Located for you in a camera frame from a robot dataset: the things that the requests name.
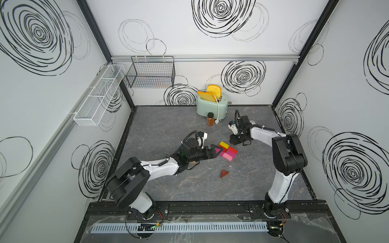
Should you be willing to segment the red block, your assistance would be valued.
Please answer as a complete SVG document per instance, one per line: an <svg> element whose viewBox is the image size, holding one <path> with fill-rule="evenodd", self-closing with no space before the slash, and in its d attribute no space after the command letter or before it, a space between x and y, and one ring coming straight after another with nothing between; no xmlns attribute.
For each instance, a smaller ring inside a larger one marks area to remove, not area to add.
<svg viewBox="0 0 389 243"><path fill-rule="evenodd" d="M219 146L222 150L223 150L223 152L226 152L227 151L227 148L225 148L225 147L223 147L223 146Z"/></svg>
<svg viewBox="0 0 389 243"><path fill-rule="evenodd" d="M238 151L236 149L234 149L233 147L231 147L231 146L228 148L228 151L230 151L233 154L237 154L238 153Z"/></svg>

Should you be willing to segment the yellow block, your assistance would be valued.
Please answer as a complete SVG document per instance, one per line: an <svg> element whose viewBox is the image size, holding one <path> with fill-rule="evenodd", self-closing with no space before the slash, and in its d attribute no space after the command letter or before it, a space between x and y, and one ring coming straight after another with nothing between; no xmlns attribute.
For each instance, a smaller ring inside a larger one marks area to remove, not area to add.
<svg viewBox="0 0 389 243"><path fill-rule="evenodd" d="M229 148L229 145L227 143L223 142L223 141L219 143L219 146L221 146L221 147L223 147L225 149Z"/></svg>

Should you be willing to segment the red block front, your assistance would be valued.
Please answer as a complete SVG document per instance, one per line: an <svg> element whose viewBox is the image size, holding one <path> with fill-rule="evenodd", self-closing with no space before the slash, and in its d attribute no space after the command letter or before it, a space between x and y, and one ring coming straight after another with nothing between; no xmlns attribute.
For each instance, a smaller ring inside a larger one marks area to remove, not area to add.
<svg viewBox="0 0 389 243"><path fill-rule="evenodd" d="M236 149L234 149L233 147L231 147L231 146L228 148L228 151L230 151L233 154L237 154L238 153L238 151Z"/></svg>

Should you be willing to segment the light pink block front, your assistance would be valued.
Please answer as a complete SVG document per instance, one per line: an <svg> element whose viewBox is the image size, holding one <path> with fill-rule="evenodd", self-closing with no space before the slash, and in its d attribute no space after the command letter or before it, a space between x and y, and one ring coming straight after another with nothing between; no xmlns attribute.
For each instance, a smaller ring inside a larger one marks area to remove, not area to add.
<svg viewBox="0 0 389 243"><path fill-rule="evenodd" d="M222 155L222 157L225 158L226 160L230 161L230 162L233 160L233 157L230 156L229 154L226 154L226 153L224 153L224 154Z"/></svg>

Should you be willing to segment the brown triangle block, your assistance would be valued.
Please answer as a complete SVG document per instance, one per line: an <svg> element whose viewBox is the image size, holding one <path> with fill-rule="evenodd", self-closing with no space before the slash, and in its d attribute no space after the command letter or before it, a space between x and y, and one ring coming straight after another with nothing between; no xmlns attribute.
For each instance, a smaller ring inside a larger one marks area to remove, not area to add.
<svg viewBox="0 0 389 243"><path fill-rule="evenodd" d="M229 174L229 171L222 170L220 174L220 179L227 176Z"/></svg>

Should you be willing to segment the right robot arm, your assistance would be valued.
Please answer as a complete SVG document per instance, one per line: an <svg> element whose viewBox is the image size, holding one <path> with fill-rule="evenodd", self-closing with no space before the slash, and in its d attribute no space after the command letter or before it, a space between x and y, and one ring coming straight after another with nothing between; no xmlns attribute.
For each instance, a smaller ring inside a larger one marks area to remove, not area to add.
<svg viewBox="0 0 389 243"><path fill-rule="evenodd" d="M247 141L258 140L272 148L276 174L270 190L265 195L262 209L268 218L277 218L286 208L294 180L308 165L299 136L280 133L264 125L252 123L248 116L241 116L238 110L235 111L234 119L229 122L228 128L233 132L230 135L230 143L233 145L247 146Z"/></svg>

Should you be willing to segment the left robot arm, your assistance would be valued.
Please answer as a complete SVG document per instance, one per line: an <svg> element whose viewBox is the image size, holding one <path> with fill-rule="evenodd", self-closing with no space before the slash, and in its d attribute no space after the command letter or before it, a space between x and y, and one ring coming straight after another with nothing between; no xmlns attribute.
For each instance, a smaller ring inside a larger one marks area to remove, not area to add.
<svg viewBox="0 0 389 243"><path fill-rule="evenodd" d="M207 133L192 131L179 148L161 160L141 161L136 157L127 159L109 178L105 186L119 209L135 209L148 220L157 211L155 201L144 187L149 181L164 176L175 176L195 168L201 161L218 157L223 149L215 144L205 145Z"/></svg>

